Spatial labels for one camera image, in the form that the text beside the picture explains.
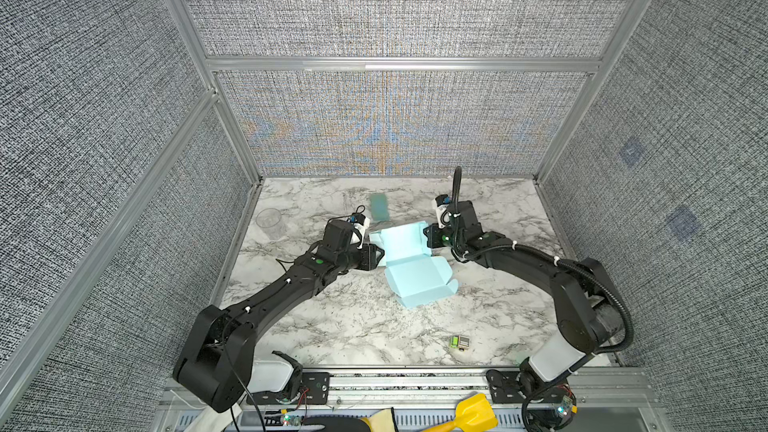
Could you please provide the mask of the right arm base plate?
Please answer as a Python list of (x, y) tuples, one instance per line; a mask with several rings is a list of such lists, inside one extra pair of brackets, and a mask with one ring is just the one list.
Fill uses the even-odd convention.
[(494, 404), (522, 405), (527, 399), (531, 405), (577, 403), (576, 396), (566, 381), (550, 386), (527, 368), (488, 369), (485, 378)]

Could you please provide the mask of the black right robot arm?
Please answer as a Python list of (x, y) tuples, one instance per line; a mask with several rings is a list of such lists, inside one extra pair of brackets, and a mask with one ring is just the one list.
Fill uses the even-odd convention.
[(434, 210), (436, 222), (424, 229), (429, 248), (448, 248), (461, 263), (511, 274), (553, 300), (557, 332), (524, 360), (527, 380), (559, 383), (591, 358), (632, 345), (629, 308), (599, 261), (563, 259), (486, 231), (470, 201), (442, 194)]

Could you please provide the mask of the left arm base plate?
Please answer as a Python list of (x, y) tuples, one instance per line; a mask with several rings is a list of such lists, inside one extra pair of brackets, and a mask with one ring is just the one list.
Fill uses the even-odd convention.
[(303, 372), (301, 378), (290, 379), (279, 392), (252, 390), (251, 394), (259, 406), (326, 405), (330, 392), (330, 377), (327, 372)]

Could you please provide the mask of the light blue paper box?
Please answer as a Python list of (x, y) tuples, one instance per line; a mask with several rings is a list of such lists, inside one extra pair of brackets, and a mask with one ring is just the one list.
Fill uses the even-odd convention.
[(379, 262), (396, 300), (412, 309), (455, 295), (459, 282), (449, 262), (433, 256), (427, 245), (425, 221), (372, 232), (372, 243), (384, 250)]

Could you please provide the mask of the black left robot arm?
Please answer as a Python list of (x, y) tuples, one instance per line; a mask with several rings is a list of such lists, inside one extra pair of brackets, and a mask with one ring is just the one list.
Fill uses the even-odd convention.
[(172, 378), (213, 410), (230, 409), (250, 393), (255, 346), (275, 323), (338, 276), (378, 266), (384, 250), (366, 238), (369, 224), (361, 212), (330, 219), (323, 237), (279, 279), (224, 309), (209, 305), (200, 311)]

